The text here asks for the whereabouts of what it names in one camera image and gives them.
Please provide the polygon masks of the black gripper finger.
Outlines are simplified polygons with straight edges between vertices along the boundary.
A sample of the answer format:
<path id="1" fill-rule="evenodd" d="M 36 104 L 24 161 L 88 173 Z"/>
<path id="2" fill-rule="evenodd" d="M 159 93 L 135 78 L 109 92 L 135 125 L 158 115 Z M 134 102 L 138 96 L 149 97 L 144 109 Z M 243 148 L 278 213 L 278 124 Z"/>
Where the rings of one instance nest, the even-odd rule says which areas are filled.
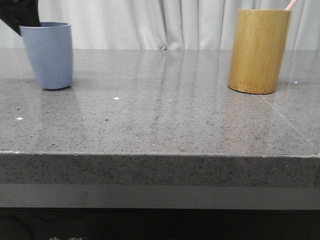
<path id="1" fill-rule="evenodd" d="M 1 0 L 0 19 L 19 36 L 20 26 L 40 27 L 38 0 Z"/>

